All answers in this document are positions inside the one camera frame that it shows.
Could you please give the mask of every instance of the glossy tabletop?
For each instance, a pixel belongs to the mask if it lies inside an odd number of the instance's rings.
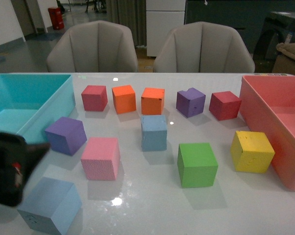
[[[50,151],[33,172],[27,196],[50,177],[75,183],[82,207],[68,235],[295,235],[295,192],[288,191],[270,166],[264,174],[236,172],[230,146],[236,130],[249,130],[238,118],[218,121],[208,110],[211,93],[239,96],[242,74],[73,74],[76,107],[87,138],[117,137],[121,163],[116,181],[89,181],[81,165],[86,143],[73,156]],[[87,85],[105,85],[103,112],[86,112],[81,93]],[[131,85],[137,111],[117,115],[112,87]],[[141,104],[144,88],[165,89],[167,150],[142,152]],[[206,95],[204,112],[185,118],[176,110],[178,91],[196,88]],[[208,188],[181,188],[179,143],[210,143],[219,168]],[[29,229],[16,208],[0,205],[0,235],[42,235]]]

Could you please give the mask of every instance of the foam cube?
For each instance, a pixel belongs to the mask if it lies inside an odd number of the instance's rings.
[[[178,170],[182,188],[213,186],[218,163],[209,143],[180,143]]]
[[[161,115],[164,107],[165,90],[160,88],[145,88],[141,97],[143,115]]]
[[[113,87],[113,105],[117,114],[136,110],[136,93],[131,85]]]
[[[43,177],[17,210],[31,229],[65,235],[81,205],[73,183]]]
[[[120,163],[117,138],[90,138],[81,163],[88,180],[116,180]]]
[[[61,117],[45,133],[51,149],[67,155],[75,154],[87,141],[82,121],[69,117]]]
[[[275,152],[263,132],[236,131],[231,155],[236,171],[265,173]]]
[[[211,94],[209,111],[217,120],[236,118],[242,100],[232,92],[216,92]]]
[[[177,93],[176,108],[185,117],[189,118],[197,114],[201,114],[204,111],[206,95],[190,88],[187,91],[179,91]]]
[[[81,96],[85,111],[104,111],[108,103],[106,86],[88,85]]]
[[[167,149],[167,124],[165,115],[141,117],[142,151]]]

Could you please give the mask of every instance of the gray chair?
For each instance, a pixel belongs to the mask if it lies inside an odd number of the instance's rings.
[[[172,29],[154,62],[154,72],[253,73],[255,64],[231,27],[196,22]]]
[[[49,72],[137,72],[132,33],[126,26],[95,21],[72,26],[48,55]]]

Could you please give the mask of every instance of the doorway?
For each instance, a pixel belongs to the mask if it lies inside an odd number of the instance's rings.
[[[11,0],[24,38],[37,34],[28,5],[25,0]]]

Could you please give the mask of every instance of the teal plastic bin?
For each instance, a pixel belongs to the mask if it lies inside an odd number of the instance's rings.
[[[74,107],[70,74],[0,74],[0,132],[45,142],[44,130]]]

